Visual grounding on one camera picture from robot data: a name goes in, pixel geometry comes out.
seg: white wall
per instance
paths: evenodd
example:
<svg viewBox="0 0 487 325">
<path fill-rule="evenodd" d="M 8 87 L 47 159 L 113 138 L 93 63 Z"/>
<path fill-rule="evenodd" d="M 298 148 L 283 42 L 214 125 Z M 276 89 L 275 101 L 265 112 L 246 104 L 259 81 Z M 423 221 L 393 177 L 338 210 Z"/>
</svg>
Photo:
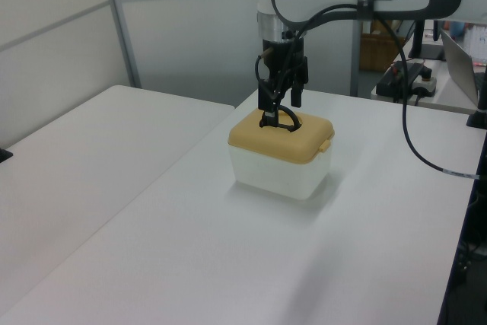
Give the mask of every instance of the white wall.
<svg viewBox="0 0 487 325">
<path fill-rule="evenodd" d="M 128 84 L 108 0 L 0 0 L 0 147 Z"/>
<path fill-rule="evenodd" d="M 143 88 L 238 105 L 256 89 L 257 0 L 121 0 Z M 309 33 L 309 89 L 350 94 L 352 22 Z"/>
</svg>

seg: gray floor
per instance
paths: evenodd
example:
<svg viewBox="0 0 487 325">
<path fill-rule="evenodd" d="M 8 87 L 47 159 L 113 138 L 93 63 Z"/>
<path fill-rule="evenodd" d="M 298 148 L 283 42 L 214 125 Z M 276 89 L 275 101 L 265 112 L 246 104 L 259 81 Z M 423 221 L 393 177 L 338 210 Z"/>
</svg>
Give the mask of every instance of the gray floor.
<svg viewBox="0 0 487 325">
<path fill-rule="evenodd" d="M 438 325 L 487 324 L 487 261 L 472 261 L 466 272 L 466 282 L 447 297 L 447 322 Z"/>
<path fill-rule="evenodd" d="M 371 91 L 384 75 L 383 72 L 358 72 L 358 96 L 370 99 Z"/>
</svg>

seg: plastic container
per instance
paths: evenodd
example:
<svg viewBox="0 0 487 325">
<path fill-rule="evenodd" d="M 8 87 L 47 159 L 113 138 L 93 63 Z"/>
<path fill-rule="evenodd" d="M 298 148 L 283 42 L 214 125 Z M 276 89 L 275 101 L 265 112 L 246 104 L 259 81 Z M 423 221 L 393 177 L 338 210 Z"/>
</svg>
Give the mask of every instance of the plastic container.
<svg viewBox="0 0 487 325">
<path fill-rule="evenodd" d="M 301 127 L 294 132 L 261 128 L 261 110 L 254 110 L 230 131 L 228 145 L 239 182 L 294 199 L 311 196 L 329 172 L 335 132 L 327 119 L 296 115 Z M 284 113 L 279 122 L 292 124 Z"/>
</svg>

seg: yellow lid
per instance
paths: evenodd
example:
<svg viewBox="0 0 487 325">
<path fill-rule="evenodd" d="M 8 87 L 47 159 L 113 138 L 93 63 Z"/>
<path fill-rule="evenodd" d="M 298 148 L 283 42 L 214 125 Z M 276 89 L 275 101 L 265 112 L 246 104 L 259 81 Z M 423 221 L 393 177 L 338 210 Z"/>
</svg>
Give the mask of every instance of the yellow lid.
<svg viewBox="0 0 487 325">
<path fill-rule="evenodd" d="M 262 113 L 261 110 L 254 110 L 242 119 L 230 131 L 228 144 L 294 164 L 307 164 L 319 152 L 328 149 L 335 135 L 329 120 L 304 113 L 296 113 L 301 127 L 294 132 L 270 126 L 260 127 Z M 291 118 L 282 111 L 279 111 L 279 122 L 292 125 Z"/>
</svg>

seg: white desk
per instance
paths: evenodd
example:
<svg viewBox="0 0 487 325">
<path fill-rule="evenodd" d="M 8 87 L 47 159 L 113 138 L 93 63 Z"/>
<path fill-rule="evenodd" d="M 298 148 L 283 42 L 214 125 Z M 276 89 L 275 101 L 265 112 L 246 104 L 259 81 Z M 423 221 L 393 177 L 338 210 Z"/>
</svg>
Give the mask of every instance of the white desk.
<svg viewBox="0 0 487 325">
<path fill-rule="evenodd" d="M 0 164 L 0 315 L 232 110 L 112 87 L 9 148 L 14 157 Z"/>
<path fill-rule="evenodd" d="M 230 129 L 254 94 L 19 301 L 12 324 L 436 324 L 472 181 L 416 159 L 401 106 L 305 91 L 335 126 L 308 202 L 235 183 Z M 476 170 L 485 131 L 409 111 L 418 150 Z"/>
<path fill-rule="evenodd" d="M 430 30 L 426 30 L 425 34 L 431 33 Z M 433 41 L 430 37 L 423 37 L 423 44 L 437 44 L 441 45 L 441 39 L 437 42 Z M 406 58 L 412 47 L 412 37 L 404 46 L 404 53 Z M 471 114 L 476 111 L 476 105 L 467 97 L 465 93 L 458 87 L 457 84 L 451 79 L 450 73 L 446 62 L 438 60 L 426 60 L 425 66 L 432 70 L 431 76 L 436 77 L 436 93 L 433 97 L 424 97 L 419 100 L 418 106 L 432 108 L 436 110 L 447 110 L 450 112 Z M 476 68 L 476 72 L 485 71 L 482 68 Z M 371 92 L 371 99 L 392 101 L 392 98 L 382 97 L 377 95 L 376 88 Z M 411 96 L 408 99 L 408 104 L 413 105 L 416 102 L 416 96 Z"/>
</svg>

